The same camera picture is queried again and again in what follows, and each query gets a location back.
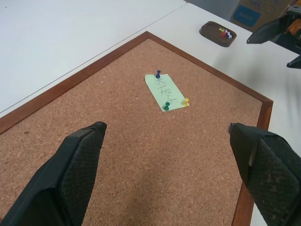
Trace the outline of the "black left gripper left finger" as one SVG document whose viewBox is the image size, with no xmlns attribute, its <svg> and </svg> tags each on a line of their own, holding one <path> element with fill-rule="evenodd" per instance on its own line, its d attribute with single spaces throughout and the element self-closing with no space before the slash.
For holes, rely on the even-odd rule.
<svg viewBox="0 0 301 226">
<path fill-rule="evenodd" d="M 33 175 L 0 226 L 82 226 L 107 125 L 68 135 Z"/>
</svg>

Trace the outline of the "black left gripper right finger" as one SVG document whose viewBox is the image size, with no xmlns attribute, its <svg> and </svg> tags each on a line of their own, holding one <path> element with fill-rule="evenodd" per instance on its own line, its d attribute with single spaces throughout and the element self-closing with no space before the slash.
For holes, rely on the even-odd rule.
<svg viewBox="0 0 301 226">
<path fill-rule="evenodd" d="M 243 183 L 268 226 L 301 226 L 301 157 L 281 136 L 230 123 L 230 146 Z"/>
</svg>

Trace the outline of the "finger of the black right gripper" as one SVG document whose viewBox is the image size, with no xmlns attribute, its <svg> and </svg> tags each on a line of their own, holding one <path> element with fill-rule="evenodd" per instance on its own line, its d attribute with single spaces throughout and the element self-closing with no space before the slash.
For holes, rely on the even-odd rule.
<svg viewBox="0 0 301 226">
<path fill-rule="evenodd" d="M 296 57 L 291 62 L 287 63 L 286 67 L 288 68 L 295 68 L 295 69 L 301 69 L 301 55 Z"/>
<path fill-rule="evenodd" d="M 284 33 L 289 25 L 289 16 L 282 16 L 271 22 L 268 22 L 257 29 L 247 39 L 247 44 L 263 44 L 272 40 L 277 35 Z"/>
</svg>

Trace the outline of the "light green paper note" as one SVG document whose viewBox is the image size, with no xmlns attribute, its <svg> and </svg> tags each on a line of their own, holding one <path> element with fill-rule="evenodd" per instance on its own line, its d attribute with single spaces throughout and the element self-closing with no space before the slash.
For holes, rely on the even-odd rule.
<svg viewBox="0 0 301 226">
<path fill-rule="evenodd" d="M 163 109 L 166 102 L 170 103 L 168 111 L 185 107 L 185 97 L 168 74 L 160 75 L 159 79 L 154 74 L 146 74 L 145 82 L 163 112 L 166 112 Z"/>
</svg>

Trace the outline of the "cardboard box with blue label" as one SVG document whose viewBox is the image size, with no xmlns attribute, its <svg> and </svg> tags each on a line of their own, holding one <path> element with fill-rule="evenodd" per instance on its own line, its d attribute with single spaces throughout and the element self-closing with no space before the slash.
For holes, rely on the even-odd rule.
<svg viewBox="0 0 301 226">
<path fill-rule="evenodd" d="M 280 18 L 297 0 L 240 0 L 230 21 L 251 32 Z"/>
</svg>

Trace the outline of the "brown oval tray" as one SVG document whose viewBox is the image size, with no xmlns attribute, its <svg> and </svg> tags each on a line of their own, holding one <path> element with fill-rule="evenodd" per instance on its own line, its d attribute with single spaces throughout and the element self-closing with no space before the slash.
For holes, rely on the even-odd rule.
<svg viewBox="0 0 301 226">
<path fill-rule="evenodd" d="M 221 37 L 222 33 L 226 33 L 225 38 Z M 237 37 L 237 34 L 234 31 L 213 21 L 209 21 L 204 24 L 200 28 L 199 34 L 214 42 L 215 44 L 225 48 L 229 47 Z"/>
</svg>

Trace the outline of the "cork board with wooden frame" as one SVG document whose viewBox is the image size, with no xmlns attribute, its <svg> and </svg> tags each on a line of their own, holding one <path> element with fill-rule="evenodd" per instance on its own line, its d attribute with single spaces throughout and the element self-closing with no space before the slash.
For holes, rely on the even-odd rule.
<svg viewBox="0 0 301 226">
<path fill-rule="evenodd" d="M 189 106 L 163 112 L 146 74 L 168 74 Z M 63 139 L 107 124 L 84 226 L 250 226 L 253 200 L 227 132 L 268 129 L 273 101 L 143 32 L 0 116 L 0 221 Z"/>
</svg>

